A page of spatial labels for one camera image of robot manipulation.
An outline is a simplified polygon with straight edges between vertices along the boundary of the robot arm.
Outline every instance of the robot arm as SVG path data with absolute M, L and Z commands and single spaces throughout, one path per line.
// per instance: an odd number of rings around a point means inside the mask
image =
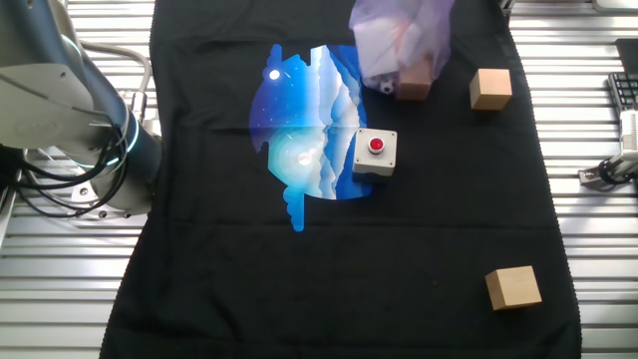
M 101 202 L 130 214 L 147 212 L 161 160 L 160 139 L 138 121 L 144 116 L 150 64 L 127 50 L 84 45 L 133 56 L 145 65 L 133 110 L 89 59 L 58 0 L 3 1 L 0 144 L 23 150 L 55 146 L 85 171 L 76 177 L 49 177 L 62 182 L 58 187 L 89 180 Z M 46 196 L 45 186 L 33 175 L 44 174 L 20 161 L 23 180 L 0 181 L 19 190 L 39 189 Z
M 629 183 L 638 172 L 638 110 L 620 114 L 620 153 L 593 169 L 579 171 L 580 183 L 593 189 Z

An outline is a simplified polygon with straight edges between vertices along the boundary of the wire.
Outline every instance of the wire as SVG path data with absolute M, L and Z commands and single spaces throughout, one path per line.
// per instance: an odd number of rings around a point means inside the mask
M 132 58 L 138 61 L 139 63 L 141 63 L 142 66 L 144 66 L 144 76 L 142 78 L 142 83 L 140 84 L 138 91 L 139 92 L 147 91 L 147 89 L 149 88 L 149 82 L 151 81 L 151 76 L 153 75 L 153 68 L 151 67 L 151 62 L 149 62 L 149 59 L 147 59 L 146 56 L 140 54 L 139 52 L 135 52 L 133 50 L 129 50 L 129 49 L 125 49 L 125 48 L 121 48 L 117 46 L 96 44 L 96 43 L 90 43 L 86 41 L 80 41 L 80 44 L 85 50 L 96 51 L 96 52 L 107 53 L 107 54 L 122 55 L 122 56 Z
M 120 147 L 121 150 L 121 156 L 124 157 L 127 149 L 126 147 Z M 50 196 L 48 193 L 44 192 L 44 191 L 40 191 L 38 190 L 38 193 L 41 194 L 44 198 L 52 201 L 53 203 L 59 204 L 63 207 L 66 207 L 68 209 L 74 210 L 75 213 L 71 213 L 71 214 L 61 214 L 61 213 L 50 213 L 47 212 L 45 210 L 40 209 L 37 205 L 35 205 L 35 203 L 33 203 L 24 193 L 24 187 L 25 186 L 18 186 L 17 190 L 18 190 L 18 194 L 20 195 L 20 197 L 22 198 L 22 200 L 24 200 L 25 203 L 27 203 L 27 205 L 29 205 L 32 209 L 34 209 L 35 211 L 37 211 L 38 213 L 45 215 L 47 217 L 51 217 L 51 218 L 75 218 L 75 217 L 79 217 L 81 215 L 84 215 L 92 210 L 95 210 L 99 207 L 101 207 L 102 205 L 106 204 L 107 202 L 109 202 L 115 195 L 116 193 L 120 190 L 120 188 L 122 187 L 122 184 L 125 181 L 125 178 L 127 176 L 127 172 L 128 172 L 128 166 L 126 163 L 123 164 L 122 170 L 120 171 L 116 181 L 114 182 L 114 185 L 111 186 L 111 188 L 109 189 L 109 191 L 107 191 L 107 193 L 105 194 L 104 197 L 102 197 L 100 200 L 98 200 L 98 202 L 96 202 L 94 205 L 90 206 L 90 207 L 77 207 L 74 205 L 70 205 L 70 204 L 66 204 L 63 203 L 61 201 L 56 200 L 54 197 Z
M 66 108 L 70 108 L 73 111 L 77 111 L 77 112 L 81 112 L 81 113 L 85 113 L 88 115 L 93 115 L 93 116 L 98 116 L 98 117 L 103 117 L 107 120 L 107 124 L 110 125 L 110 130 L 108 132 L 107 138 L 104 142 L 104 144 L 102 145 L 102 151 L 100 152 L 99 158 L 96 162 L 96 164 L 94 165 L 94 167 L 92 169 L 90 169 L 89 171 L 86 171 L 84 174 L 82 175 L 78 175 L 78 176 L 60 176 L 60 175 L 55 175 L 52 173 L 49 173 L 47 171 L 44 171 L 32 164 L 30 164 L 26 158 L 26 155 L 28 155 L 28 151 L 25 151 L 22 158 L 17 158 L 13 155 L 9 155 L 6 157 L 6 159 L 9 161 L 9 165 L 17 165 L 18 169 L 21 169 L 23 173 L 26 174 L 26 176 L 24 176 L 23 180 L 15 180 L 15 179 L 10 179 L 8 178 L 6 175 L 4 174 L 0 174 L 0 180 L 5 182 L 6 184 L 10 185 L 10 186 L 14 186 L 17 191 L 18 194 L 20 195 L 20 197 L 22 197 L 22 199 L 25 201 L 25 203 L 27 203 L 31 208 L 33 208 L 34 210 L 36 210 L 38 213 L 46 215 L 48 217 L 53 217 L 53 218 L 71 218 L 71 217 L 77 217 L 77 216 L 81 216 L 83 214 L 86 214 L 88 212 L 90 212 L 91 210 L 94 210 L 96 208 L 99 208 L 100 206 L 106 204 L 108 201 L 110 201 L 118 192 L 118 190 L 120 190 L 120 188 L 122 187 L 122 184 L 125 181 L 126 178 L 126 173 L 128 171 L 128 166 L 126 164 L 126 158 L 127 158 L 127 153 L 128 153 L 128 142 L 126 140 L 126 132 L 128 130 L 128 126 L 129 126 L 129 120 L 130 120 L 130 110 L 129 107 L 126 105 L 126 102 L 123 99 L 123 104 L 125 105 L 125 109 L 126 109 L 126 114 L 127 114 L 127 118 L 125 120 L 125 127 L 123 129 L 118 130 L 116 128 L 115 123 L 113 122 L 113 119 L 111 119 L 111 117 L 109 116 L 109 114 L 104 113 L 104 112 L 99 112 L 99 111 L 92 111 L 92 110 L 86 110 L 86 109 L 81 109 L 81 108 L 77 108 L 77 107 L 70 107 L 69 105 L 65 105 L 62 103 L 59 103 L 57 101 L 55 101 L 54 99 L 51 99 L 48 95 L 43 94 L 38 92 L 37 90 L 34 90 L 24 84 L 21 84 L 9 77 L 6 77 L 4 75 L 0 74 L 0 80 L 16 87 L 19 88 L 27 93 L 30 93 L 34 96 L 40 97 L 46 101 L 55 103 L 59 106 L 62 107 L 66 107 Z M 77 203 L 68 203 L 65 202 L 63 200 L 60 200 L 60 198 L 55 197 L 53 195 L 50 195 L 49 193 L 46 192 L 46 190 L 49 189 L 60 189 L 60 188 L 68 188 L 68 187 L 72 187 L 75 185 L 78 185 L 80 183 L 86 182 L 88 180 L 92 180 L 94 178 L 96 178 L 106 167 L 109 166 L 109 162 L 111 161 L 112 158 L 117 158 L 120 161 L 120 164 L 113 170 L 110 171 L 109 174 L 114 173 L 115 171 L 120 171 L 119 175 L 117 176 L 117 179 L 114 181 L 113 185 L 111 186 L 111 188 L 107 191 L 107 193 L 105 194 L 104 197 L 102 197 L 100 200 L 98 200 L 95 204 L 89 206 L 89 207 L 79 207 L 76 206 Z M 47 179 L 50 180 L 57 180 L 57 181 L 61 181 L 62 183 L 57 183 L 57 184 L 41 184 L 33 174 L 38 174 L 40 176 L 43 176 Z M 59 213 L 49 213 L 46 212 L 42 209 L 40 209 L 37 205 L 35 205 L 24 193 L 24 189 L 28 188 L 28 189 L 34 189 L 36 190 L 39 194 L 41 194 L 44 198 L 50 200 L 53 203 L 59 204 L 61 206 L 64 206 L 66 208 L 69 208 L 71 210 L 74 210 L 75 213 L 73 214 L 59 214 Z
M 59 167 L 62 170 L 66 170 L 72 174 L 76 173 L 76 169 L 75 168 L 70 168 L 67 166 L 64 166 L 62 164 L 60 164 L 56 159 L 54 159 L 51 155 L 47 154 L 46 151 L 42 150 L 42 149 L 38 149 L 38 154 L 46 157 L 47 159 L 49 159 L 49 161 L 51 161 L 55 166 Z

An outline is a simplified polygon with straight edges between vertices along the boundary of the black cable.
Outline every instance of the black cable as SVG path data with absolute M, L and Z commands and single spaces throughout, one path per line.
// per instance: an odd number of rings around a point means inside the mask
M 32 89 L 24 84 L 21 84 L 7 76 L 1 75 L 0 74 L 0 81 L 3 81 L 5 83 L 8 83 L 9 85 L 12 85 L 18 89 L 21 89 L 27 93 L 30 93 L 34 96 L 40 97 L 46 101 L 50 101 L 53 103 L 56 103 L 60 106 L 65 106 L 68 107 L 68 105 L 62 104 L 62 103 L 58 103 L 57 101 L 54 101 L 53 99 L 51 99 L 47 94 L 43 94 L 35 89 Z M 47 171 L 44 171 L 36 166 L 33 166 L 31 164 L 29 164 L 26 159 L 21 158 L 21 159 L 9 159 L 10 162 L 14 162 L 16 161 L 17 164 L 19 165 L 18 168 L 20 170 L 22 170 L 25 173 L 25 178 L 26 178 L 26 182 L 24 181 L 16 181 L 14 179 L 10 179 L 7 178 L 4 174 L 0 173 L 0 180 L 5 182 L 6 184 L 10 185 L 10 186 L 14 186 L 17 191 L 18 194 L 20 195 L 20 197 L 22 197 L 22 199 L 25 201 L 25 203 L 27 203 L 31 208 L 33 208 L 35 211 L 37 211 L 40 214 L 43 214 L 45 216 L 48 217 L 53 217 L 53 218 L 72 218 L 72 217 L 77 217 L 83 214 L 86 214 L 88 212 L 90 212 L 91 210 L 94 210 L 96 208 L 99 208 L 100 206 L 106 204 L 108 201 L 110 201 L 118 192 L 118 190 L 120 190 L 120 188 L 122 187 L 125 179 L 126 179 L 126 174 L 128 172 L 128 166 L 126 163 L 126 154 L 127 154 L 127 147 L 126 147 L 126 141 L 124 140 L 124 135 L 122 134 L 122 132 L 120 130 L 117 130 L 115 123 L 113 122 L 113 119 L 111 119 L 111 117 L 104 112 L 98 112 L 98 111 L 91 111 L 91 110 L 84 110 L 84 109 L 80 109 L 80 108 L 76 108 L 76 107 L 70 107 L 72 110 L 77 111 L 77 112 L 81 112 L 81 113 L 85 113 L 85 114 L 89 114 L 89 115 L 94 115 L 94 116 L 100 116 L 100 117 L 104 117 L 109 121 L 109 124 L 111 125 L 111 130 L 109 132 L 109 135 L 107 136 L 107 139 L 105 140 L 105 144 L 102 147 L 102 151 L 100 153 L 100 156 L 98 158 L 97 163 L 94 165 L 94 167 L 85 172 L 82 175 L 79 176 L 59 176 L 59 175 L 55 175 L 55 174 L 51 174 Z M 68 187 L 72 187 L 81 183 L 84 183 L 88 180 L 92 180 L 94 179 L 97 175 L 99 175 L 108 165 L 109 165 L 109 161 L 111 158 L 111 154 L 112 152 L 115 152 L 116 150 L 120 150 L 120 156 L 119 159 L 120 161 L 122 161 L 121 165 L 122 167 L 119 169 L 119 176 L 117 177 L 117 180 L 114 181 L 114 184 L 111 186 L 111 188 L 107 191 L 107 193 L 105 194 L 104 197 L 102 197 L 102 199 L 100 199 L 96 204 L 90 206 L 90 207 L 77 207 L 77 206 L 73 206 L 67 203 L 62 203 L 61 201 L 58 201 L 56 199 L 54 199 L 52 196 L 48 195 L 47 193 L 44 192 L 44 190 L 50 190 L 50 189 L 61 189 L 61 188 L 68 188 Z M 41 175 L 45 178 L 48 178 L 50 180 L 58 180 L 58 181 L 62 181 L 63 183 L 59 183 L 59 184 L 37 184 L 34 183 L 31 180 L 31 173 L 36 173 L 38 175 Z M 27 198 L 26 195 L 24 195 L 24 189 L 25 188 L 29 188 L 29 189 L 34 189 L 37 190 L 42 196 L 44 196 L 46 199 L 51 200 L 53 203 L 57 203 L 60 204 L 68 209 L 71 210 L 75 210 L 76 212 L 74 214 L 58 214 L 58 213 L 48 213 L 42 209 L 40 209 L 37 205 L 35 205 L 29 198 Z
M 600 165 L 598 165 L 598 175 L 600 176 L 600 179 L 605 181 L 606 183 L 613 184 L 613 185 L 619 185 L 619 184 L 630 183 L 631 180 L 636 179 L 636 175 L 635 174 L 625 175 L 623 180 L 613 179 L 609 175 L 609 164 L 610 164 L 609 160 L 605 160 L 605 161 L 601 162 Z
M 125 158 L 125 154 L 127 151 L 127 148 L 125 145 L 120 145 L 119 149 L 121 150 L 120 153 L 120 161 L 123 161 Z M 53 197 L 51 197 L 50 195 L 48 195 L 47 193 L 38 190 L 38 192 L 46 199 L 52 201 L 53 203 L 57 203 L 59 205 L 62 205 L 68 209 L 74 210 L 75 213 L 71 213 L 71 214 L 61 214 L 61 213 L 49 213 L 45 210 L 40 209 L 37 205 L 35 205 L 25 194 L 24 194 L 24 187 L 25 186 L 19 186 L 18 187 L 18 194 L 20 195 L 20 197 L 22 198 L 22 200 L 24 200 L 25 203 L 27 203 L 27 205 L 29 205 L 32 209 L 34 209 L 35 211 L 37 211 L 38 213 L 45 215 L 47 217 L 51 217 L 51 218 L 75 218 L 75 217 L 79 217 L 81 215 L 84 215 L 86 213 L 89 213 L 92 210 L 95 210 L 101 206 L 103 206 L 104 204 L 106 204 L 107 202 L 109 202 L 111 199 L 113 199 L 113 197 L 117 194 L 117 192 L 120 190 L 120 188 L 122 187 L 122 184 L 124 184 L 124 181 L 126 179 L 127 176 L 127 172 L 128 172 L 128 165 L 126 162 L 124 162 L 122 164 L 122 167 L 119 169 L 119 175 L 116 179 L 116 181 L 114 181 L 114 184 L 111 186 L 111 188 L 107 191 L 107 193 L 105 194 L 104 197 L 102 197 L 102 199 L 100 199 L 96 204 L 90 206 L 90 207 L 77 207 L 77 206 L 73 206 L 70 205 L 68 203 L 63 203 Z

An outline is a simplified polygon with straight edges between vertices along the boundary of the iceberg graphic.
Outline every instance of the iceberg graphic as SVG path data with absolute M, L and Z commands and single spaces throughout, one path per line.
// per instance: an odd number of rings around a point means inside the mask
M 322 46 L 282 61 L 274 45 L 250 111 L 255 150 L 268 144 L 268 169 L 283 193 L 293 228 L 304 229 L 304 197 L 350 199 L 369 195 L 352 181 L 354 139 L 367 127 L 356 48 Z

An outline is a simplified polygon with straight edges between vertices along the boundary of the plastic bag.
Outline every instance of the plastic bag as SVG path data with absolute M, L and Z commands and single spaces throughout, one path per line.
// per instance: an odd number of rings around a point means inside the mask
M 357 0 L 350 28 L 357 42 L 364 85 L 398 98 L 424 99 L 428 84 L 439 77 L 450 58 L 454 3 Z

